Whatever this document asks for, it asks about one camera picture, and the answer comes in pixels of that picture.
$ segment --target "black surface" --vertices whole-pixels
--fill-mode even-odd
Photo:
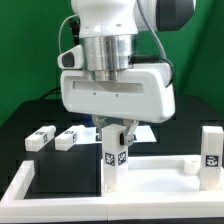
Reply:
[[[0,128],[0,198],[24,160],[34,160],[36,172],[26,198],[100,196],[100,144],[76,145],[68,152],[59,152],[51,141],[38,153],[25,151],[24,139],[44,125],[55,125],[57,136],[72,125],[80,124],[93,126],[90,116],[68,113],[60,101],[22,103]],[[196,97],[177,97],[175,116],[165,123],[150,125],[158,142],[134,144],[129,148],[129,156],[200,154],[202,126],[224,127],[224,116]],[[224,219],[134,220],[128,223],[216,224],[224,223]]]

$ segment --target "robot cable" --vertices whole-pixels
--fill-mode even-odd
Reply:
[[[149,24],[149,22],[146,19],[146,16],[145,16],[145,13],[144,13],[144,9],[142,7],[141,0],[137,0],[137,4],[138,4],[138,9],[139,9],[139,12],[140,12],[140,14],[142,16],[142,19],[143,19],[143,21],[144,21],[147,29],[151,33],[151,35],[153,37],[153,40],[155,41],[155,43],[157,44],[157,46],[159,48],[161,57],[164,58],[164,59],[166,59],[166,52],[164,50],[164,47],[163,47],[161,41],[159,40],[158,36],[156,35],[155,31],[153,30],[153,28],[151,27],[151,25]]]
[[[59,47],[60,54],[62,54],[62,49],[61,49],[61,34],[62,34],[62,30],[63,30],[65,24],[67,23],[67,21],[69,21],[70,19],[72,19],[74,17],[78,17],[78,16],[79,16],[79,14],[69,16],[61,24],[61,27],[60,27],[60,30],[59,30],[59,34],[58,34],[58,47]]]

